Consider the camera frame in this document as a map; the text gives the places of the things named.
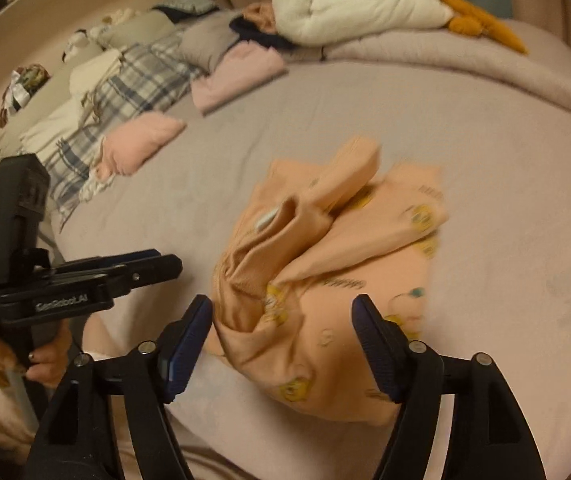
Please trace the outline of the person's left hand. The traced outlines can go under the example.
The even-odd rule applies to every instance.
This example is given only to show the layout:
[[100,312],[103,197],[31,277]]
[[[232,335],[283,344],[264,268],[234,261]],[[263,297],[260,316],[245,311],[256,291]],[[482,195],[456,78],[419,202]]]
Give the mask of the person's left hand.
[[20,372],[31,382],[55,388],[67,367],[67,351],[72,344],[68,322],[58,323],[55,337],[28,354],[28,367],[20,365],[11,347],[0,339],[0,388],[8,388],[8,372]]

